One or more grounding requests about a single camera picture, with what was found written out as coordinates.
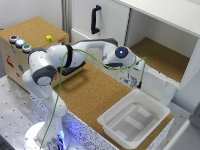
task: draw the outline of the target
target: cable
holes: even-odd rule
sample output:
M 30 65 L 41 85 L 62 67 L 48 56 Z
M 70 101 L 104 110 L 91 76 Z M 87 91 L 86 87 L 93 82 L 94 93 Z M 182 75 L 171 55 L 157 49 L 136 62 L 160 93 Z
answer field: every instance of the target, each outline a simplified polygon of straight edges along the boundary
M 86 52 L 86 51 L 84 51 L 84 50 L 80 50 L 80 49 L 74 49 L 74 50 L 75 50 L 75 51 L 84 52 L 84 53 L 86 53 L 87 55 L 89 55 L 90 57 L 92 57 L 94 60 L 96 60 L 98 63 L 100 63 L 101 65 L 103 65 L 104 67 L 110 68 L 110 69 L 114 69 L 114 70 L 121 70 L 121 69 L 130 68 L 131 66 L 133 66 L 133 65 L 139 63 L 140 61 L 144 60 L 144 61 L 145 61 L 145 64 L 144 64 L 144 66 L 143 66 L 143 71 L 142 71 L 141 80 L 140 80 L 140 84 L 139 84 L 140 87 L 141 87 L 142 80 L 143 80 L 143 74 L 144 74 L 144 68 L 145 68 L 145 65 L 146 65 L 146 57 L 144 57 L 144 58 L 142 58 L 142 59 L 136 61 L 136 62 L 133 63 L 132 65 L 129 65 L 129 66 L 126 66 L 126 67 L 121 67 L 121 68 L 114 68 L 114 67 L 109 67 L 109 66 L 103 64 L 103 63 L 100 62 L 97 58 L 95 58 L 95 57 L 92 56 L 90 53 L 88 53 L 88 52 Z M 63 55 L 63 58 L 62 58 L 61 69 L 60 69 L 60 82 L 59 82 L 58 95 L 57 95 L 57 98 L 56 98 L 56 103 L 55 103 L 55 106 L 54 106 L 54 110 L 53 110 L 53 114 L 52 114 L 52 117 L 51 117 L 51 121 L 50 121 L 50 123 L 49 123 L 49 125 L 48 125 L 48 127 L 47 127 L 47 130 L 46 130 L 46 132 L 45 132 L 45 135 L 44 135 L 44 137 L 43 137 L 43 140 L 42 140 L 40 149 L 42 148 L 42 145 L 43 145 L 44 140 L 45 140 L 45 138 L 46 138 L 47 132 L 49 131 L 49 128 L 50 128 L 50 126 L 51 126 L 51 123 L 52 123 L 52 121 L 53 121 L 54 114 L 55 114 L 55 111 L 56 111 L 56 106 L 57 106 L 57 103 L 58 103 L 58 98 L 59 98 L 59 96 L 60 96 L 60 90 L 61 90 L 61 84 L 62 84 L 61 81 L 62 81 L 63 62 L 64 62 L 65 57 L 66 57 L 67 54 L 68 54 L 68 52 L 66 52 L 66 53 Z

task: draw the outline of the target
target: open shelf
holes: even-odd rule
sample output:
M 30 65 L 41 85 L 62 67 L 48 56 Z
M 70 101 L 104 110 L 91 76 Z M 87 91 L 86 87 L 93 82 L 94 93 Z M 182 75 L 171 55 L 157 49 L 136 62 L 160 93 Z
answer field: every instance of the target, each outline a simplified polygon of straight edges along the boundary
M 149 38 L 144 38 L 130 49 L 140 58 L 147 57 L 147 64 L 150 67 L 177 82 L 181 82 L 190 60 L 190 58 Z

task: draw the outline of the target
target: plastic bin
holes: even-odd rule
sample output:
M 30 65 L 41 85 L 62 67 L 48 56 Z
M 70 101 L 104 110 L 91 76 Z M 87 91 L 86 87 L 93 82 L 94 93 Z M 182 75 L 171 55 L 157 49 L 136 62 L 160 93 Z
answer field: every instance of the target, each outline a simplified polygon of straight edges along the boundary
M 169 113 L 169 108 L 134 89 L 97 121 L 105 133 L 122 147 L 135 149 Z

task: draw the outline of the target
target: brown box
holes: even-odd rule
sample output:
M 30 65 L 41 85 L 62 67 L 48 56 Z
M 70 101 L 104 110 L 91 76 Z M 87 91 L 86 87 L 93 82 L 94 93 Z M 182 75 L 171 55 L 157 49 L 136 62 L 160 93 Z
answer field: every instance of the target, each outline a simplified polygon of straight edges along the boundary
M 20 39 L 24 39 L 26 44 L 30 44 L 33 48 L 43 47 L 47 50 L 50 46 L 57 44 L 68 44 L 69 35 L 54 25 L 48 23 L 40 17 L 35 17 L 25 22 L 19 23 L 12 27 L 0 31 L 0 50 L 5 66 L 6 74 L 11 77 L 20 86 L 26 89 L 23 81 L 23 73 L 29 69 L 28 54 L 10 44 L 9 38 L 12 35 L 17 35 Z M 52 42 L 46 41 L 46 36 L 52 36 Z M 83 67 L 73 72 L 68 76 L 63 76 L 62 81 L 66 80 L 73 74 L 82 70 Z M 55 75 L 52 87 L 59 84 L 59 73 Z

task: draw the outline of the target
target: cork surface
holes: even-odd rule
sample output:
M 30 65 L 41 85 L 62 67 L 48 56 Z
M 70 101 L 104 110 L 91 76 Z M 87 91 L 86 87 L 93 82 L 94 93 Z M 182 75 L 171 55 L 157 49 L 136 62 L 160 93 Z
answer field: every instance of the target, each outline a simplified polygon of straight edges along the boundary
M 104 133 L 97 118 L 129 92 L 131 89 L 87 63 L 84 70 L 62 83 L 60 96 L 72 113 L 123 150 Z M 172 119 L 167 116 L 136 150 L 146 149 Z
M 44 47 L 49 43 L 46 36 L 51 35 L 52 40 L 56 41 L 68 34 L 40 17 L 21 22 L 0 31 L 0 36 L 9 42 L 12 35 L 17 35 L 20 39 L 24 39 L 26 44 L 30 44 L 32 48 Z
M 131 50 L 141 58 L 147 57 L 149 66 L 178 82 L 181 82 L 190 60 L 149 38 L 135 44 Z

